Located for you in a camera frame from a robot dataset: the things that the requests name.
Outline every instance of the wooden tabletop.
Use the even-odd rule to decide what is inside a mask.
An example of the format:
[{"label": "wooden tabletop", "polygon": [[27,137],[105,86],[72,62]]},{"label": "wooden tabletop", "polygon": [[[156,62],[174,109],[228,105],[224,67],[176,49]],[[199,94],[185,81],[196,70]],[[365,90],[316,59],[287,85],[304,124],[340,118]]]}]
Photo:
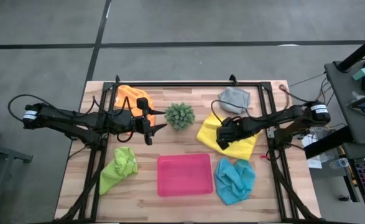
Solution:
[{"label": "wooden tabletop", "polygon": [[[287,82],[284,80],[269,82],[272,83],[277,110],[282,110],[286,104],[286,97],[285,93],[280,91],[278,86],[280,84],[287,86]],[[87,111],[91,106],[93,95],[97,100],[101,98],[102,85],[103,82],[87,83],[81,112]],[[261,107],[257,88],[241,88],[251,94],[250,114],[260,116]],[[107,194],[100,197],[97,222],[280,221],[270,162],[261,158],[261,155],[264,155],[268,150],[266,136],[263,131],[258,138],[249,161],[256,172],[256,181],[249,200],[226,206],[218,197],[215,184],[214,192],[208,195],[158,196],[157,158],[160,155],[207,153],[211,158],[213,172],[222,157],[235,162],[235,159],[224,156],[196,140],[196,134],[201,124],[211,112],[210,103],[218,98],[218,94],[225,87],[140,87],[140,89],[150,95],[154,102],[155,110],[163,111],[171,103],[185,102],[188,105],[192,105],[196,114],[196,121],[193,126],[182,132],[176,132],[172,127],[166,126],[152,138],[152,146],[147,146],[144,143],[144,137],[141,134],[135,134],[127,143],[120,143],[114,136],[110,137],[105,165],[114,158],[115,148],[129,146],[133,148],[136,155],[139,173],[128,177],[113,187]],[[228,115],[218,107],[217,103],[215,103],[215,111],[223,116]],[[163,115],[156,116],[156,124],[165,122]],[[72,144],[70,153],[82,147],[83,144],[76,141]],[[86,149],[68,161],[55,218],[64,215],[80,195],[85,181],[89,155],[90,150]],[[319,217],[318,202],[305,153],[301,149],[291,147],[286,150],[286,155],[294,190],[310,211]],[[286,210],[288,211],[287,214],[290,214],[285,192],[284,200]],[[90,214],[91,202],[92,197],[89,197],[87,214]]]}]

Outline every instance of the floor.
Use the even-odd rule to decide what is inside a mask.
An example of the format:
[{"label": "floor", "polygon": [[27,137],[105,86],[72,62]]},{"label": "floor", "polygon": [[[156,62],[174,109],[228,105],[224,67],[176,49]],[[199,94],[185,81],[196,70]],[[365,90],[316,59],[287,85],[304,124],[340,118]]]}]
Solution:
[{"label": "floor", "polygon": [[[209,41],[245,46],[140,44]],[[278,46],[297,41],[302,46]],[[6,109],[13,96],[30,93],[77,110],[85,81],[116,74],[122,80],[225,80],[233,73],[240,80],[293,84],[321,74],[325,63],[344,59],[364,41],[365,0],[0,0],[0,144],[34,155],[31,164],[15,162],[0,223],[53,218],[70,147],[55,131],[22,129]],[[314,99],[323,79],[290,90]],[[12,109],[22,114],[33,102],[20,99]],[[344,122],[335,98],[329,110],[331,125]],[[342,178],[313,183],[323,218],[365,223],[363,203],[337,201],[347,194]]]}]

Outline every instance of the gray towel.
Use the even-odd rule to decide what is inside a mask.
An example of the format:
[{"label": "gray towel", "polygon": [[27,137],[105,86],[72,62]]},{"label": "gray towel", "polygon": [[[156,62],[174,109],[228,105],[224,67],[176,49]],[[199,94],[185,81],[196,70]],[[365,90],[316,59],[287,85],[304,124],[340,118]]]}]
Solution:
[{"label": "gray towel", "polygon": [[[247,108],[250,103],[250,93],[241,90],[237,87],[226,87],[226,90],[218,95],[219,100],[231,103],[236,106],[240,106],[243,108]],[[228,105],[226,103],[219,103],[220,107],[226,111],[236,113],[236,114],[242,114],[246,112],[242,108],[237,108],[231,105]]]}]

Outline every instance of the black desk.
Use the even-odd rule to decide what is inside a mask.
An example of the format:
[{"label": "black desk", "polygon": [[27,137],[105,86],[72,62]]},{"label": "black desk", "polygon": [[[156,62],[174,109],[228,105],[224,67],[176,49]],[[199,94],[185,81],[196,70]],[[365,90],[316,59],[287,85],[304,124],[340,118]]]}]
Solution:
[{"label": "black desk", "polygon": [[352,76],[363,67],[362,63],[352,66],[348,73],[341,73],[336,65],[329,63],[325,65],[327,78],[333,87],[338,104],[349,126],[352,137],[356,143],[365,144],[365,116],[347,107],[354,97],[352,91],[360,95],[365,95],[361,89],[361,81],[353,80]]},{"label": "black desk", "polygon": [[[325,65],[327,78],[331,83],[331,87],[333,87],[337,102],[340,105],[348,125],[305,147],[307,158],[311,158],[319,153],[341,145],[345,150],[345,156],[349,160],[365,157],[365,115],[347,107],[347,105],[354,100],[354,96],[352,95],[353,91],[360,95],[365,95],[365,91],[362,91],[361,89],[361,81],[355,81],[352,78],[352,76],[362,67],[363,63],[357,63],[353,65],[348,72],[342,73],[337,69],[334,63]],[[348,169],[345,169],[345,171],[346,176],[344,177],[344,180],[349,190],[349,194],[351,195],[351,198],[354,198],[353,201],[357,202],[358,197],[356,195],[356,188],[352,184],[350,171]],[[353,172],[354,175],[356,175],[355,178],[359,180],[357,177],[358,174],[355,174],[355,168],[353,168]],[[360,191],[365,203],[365,194],[362,189],[360,189]]]}]

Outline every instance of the light blue towel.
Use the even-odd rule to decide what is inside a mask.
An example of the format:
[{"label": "light blue towel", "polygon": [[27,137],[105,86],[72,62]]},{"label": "light blue towel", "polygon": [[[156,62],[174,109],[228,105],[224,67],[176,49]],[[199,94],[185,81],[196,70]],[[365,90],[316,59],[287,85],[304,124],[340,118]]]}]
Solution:
[{"label": "light blue towel", "polygon": [[250,163],[242,159],[232,166],[227,159],[222,158],[214,176],[217,194],[226,205],[248,199],[256,179]]}]

